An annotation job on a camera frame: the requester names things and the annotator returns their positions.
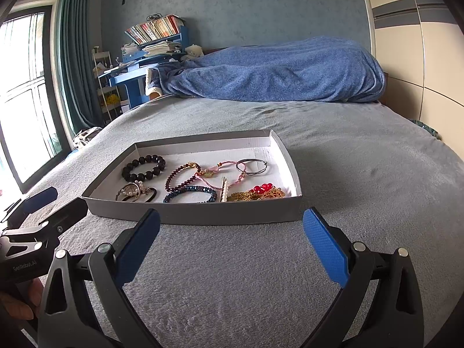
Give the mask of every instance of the jewelry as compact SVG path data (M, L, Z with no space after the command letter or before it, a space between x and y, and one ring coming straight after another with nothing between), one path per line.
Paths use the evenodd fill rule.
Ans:
M165 184L165 189L166 191L168 192L172 192L172 191L175 191L175 190L178 190L182 187L185 187L187 184L189 183L192 183L195 179L196 179L196 176L195 174L190 177L189 179L187 179L185 182L182 182L181 184L178 184L177 186L175 187L169 187L169 184L171 183L171 180L174 178L174 176L179 173L180 171L186 169L186 168L189 168L189 167L196 167L197 168L197 173L201 171L201 167L199 164L197 164L196 162L187 162L185 165L182 165L182 166L179 166L177 169L175 169L169 176L168 176L168 179L166 180L166 184Z
M152 201L155 196L156 196L156 188L153 188L153 187L146 187L142 190L142 193L144 194L149 194L150 192L153 192L153 195L151 195L147 200L144 201L144 203L149 203L150 201ZM127 201L129 200L131 197L133 196L126 196L124 199L122 199L122 201Z
M261 170L255 171L255 172L247 172L246 171L247 167L245 165L245 162L261 162L261 163L264 164L264 169L261 169ZM243 170L240 169L240 167L238 167L238 165L240 165L240 164L243 164L243 166L245 166L243 168ZM257 175L257 174L261 174L261 173L265 172L266 169L267 169L267 161L263 161L262 159L259 160L257 158L246 158L246 159L241 159L240 161L237 161L237 163L235 164L235 167L241 173L245 173L246 175L252 176L252 175Z
M171 191L168 195L164 197L163 203L169 203L169 201L173 197L176 197L177 195L180 195L181 193L186 193L187 191L199 191L199 192L206 192L206 193L211 194L211 197L207 201L201 201L200 203L214 203L216 201L216 198L218 197L218 194L212 188L203 187L203 186L185 186L185 187L178 188L174 191Z
M257 193L258 195L262 195L266 191L269 191L272 187L274 187L272 183L264 183L260 186L254 186L250 191Z
M224 166L224 165L230 165L230 164L236 164L236 161L225 161L225 162L220 162L218 163L216 166L214 167L210 167L209 169L206 169L206 170L201 170L201 171L198 171L195 173L195 176L196 178L198 178L199 180L201 180L204 184L206 184L208 187L210 188L213 188L214 190L221 190L222 187L215 187L213 186L212 184L209 184L205 179L203 179L204 177L212 177L214 175L214 173L217 173L219 172L219 169L221 168L221 166ZM229 184L229 187L232 187L233 185L237 184L237 183L240 183L243 179L243 177L245 176L245 172L241 172L240 175L238 175L238 178L235 182Z
M221 188L221 203L227 201L227 194L229 192L229 182L226 177L222 177L222 188Z
M123 188L121 188L117 192L115 200L117 201L117 198L119 197L119 195L130 196L130 197L135 196L136 200L138 200L141 192L142 191L140 189L140 186L137 183L129 183L129 184L126 184Z
M265 200L284 196L284 191L282 191L280 188L275 188L272 186L272 188L266 190L264 193L257 193L254 189L245 192L236 192L229 196L227 201Z
M144 173L138 173L138 174L130 173L138 165L143 165L144 163L150 163L150 162L156 163L155 167L151 171L147 171L145 174ZM136 180L143 182L145 179L146 180L152 179L154 175L159 175L160 172L164 170L165 166L166 166L166 161L163 159L163 157L156 156L156 155L153 155L153 156L147 155L145 157L140 157L139 159L134 159L132 162L129 162L122 169L121 176L127 182L135 182Z

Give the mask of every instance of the pink cord bracelet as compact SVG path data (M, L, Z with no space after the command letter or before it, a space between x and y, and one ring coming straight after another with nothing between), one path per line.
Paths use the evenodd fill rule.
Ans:
M224 166L224 165L236 165L237 161L225 161L225 162L220 162L216 166L210 167L209 169L201 170L195 173L195 177L199 180L201 180L204 184L206 184L208 187L213 188L215 190L221 190L221 187L215 187L212 184L209 184L204 177L212 177L214 173L218 173L219 169ZM238 178L235 182L229 184L229 187L232 187L234 184L240 183L245 176L245 171L247 167L245 166L244 170L240 172L240 175L238 175Z

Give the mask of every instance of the curtain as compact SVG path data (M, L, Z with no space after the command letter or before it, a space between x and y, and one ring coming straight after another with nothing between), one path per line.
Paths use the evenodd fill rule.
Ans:
M89 0L59 0L56 48L61 95L71 130L104 126L89 50Z

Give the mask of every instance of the hanging cord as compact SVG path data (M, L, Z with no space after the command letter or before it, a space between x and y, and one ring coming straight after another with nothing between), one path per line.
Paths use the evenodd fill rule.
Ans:
M151 16L148 16L147 21L153 21L155 19L160 19L160 18L163 18L163 14L156 13L156 14L152 14Z

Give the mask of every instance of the blue desk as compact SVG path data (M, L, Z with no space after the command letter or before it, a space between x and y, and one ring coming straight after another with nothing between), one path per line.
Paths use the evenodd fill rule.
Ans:
M129 105L131 108L137 107L142 103L148 102L150 97L145 95L143 79L147 76L147 68L154 67L160 62L168 61L172 55L160 55L141 59L127 67L127 73L122 73L110 78L110 86L126 87Z
M147 67L152 66L154 67L156 64L160 62L168 61L170 58L174 58L176 60L180 60L182 55L184 55L185 47L188 47L189 44L189 37L188 37L188 29L185 26L180 26L180 33L176 35L172 35L170 37L158 39L155 41L151 41L148 43L144 43L140 46L141 50L144 47L156 44L161 41L175 41L180 43L182 46L182 53L175 54L175 55L157 55L153 57L142 58L137 60L135 63L129 65L127 67L127 73L123 73L121 75L114 76L110 78L110 86L116 85L124 85L126 87L127 96L129 98L129 104L131 108L134 108L142 103L148 102L150 97L145 95L145 85L143 79L147 75ZM137 58L145 54L143 51L139 51L140 53L133 54L134 57L124 57L124 62L131 60L132 58Z

